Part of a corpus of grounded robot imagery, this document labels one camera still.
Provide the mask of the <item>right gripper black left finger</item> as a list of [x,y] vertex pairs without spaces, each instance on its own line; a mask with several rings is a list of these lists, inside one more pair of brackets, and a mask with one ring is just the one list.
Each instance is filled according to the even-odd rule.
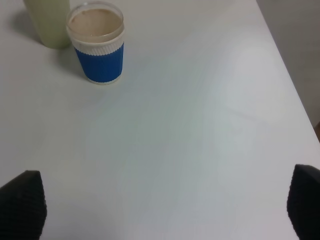
[[47,218],[41,173],[26,170],[0,188],[0,238],[38,240]]

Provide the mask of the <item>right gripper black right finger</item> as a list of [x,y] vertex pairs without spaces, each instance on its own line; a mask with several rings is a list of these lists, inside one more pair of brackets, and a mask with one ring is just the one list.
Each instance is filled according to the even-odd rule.
[[286,209],[292,227],[300,240],[320,238],[319,169],[311,165],[295,165]]

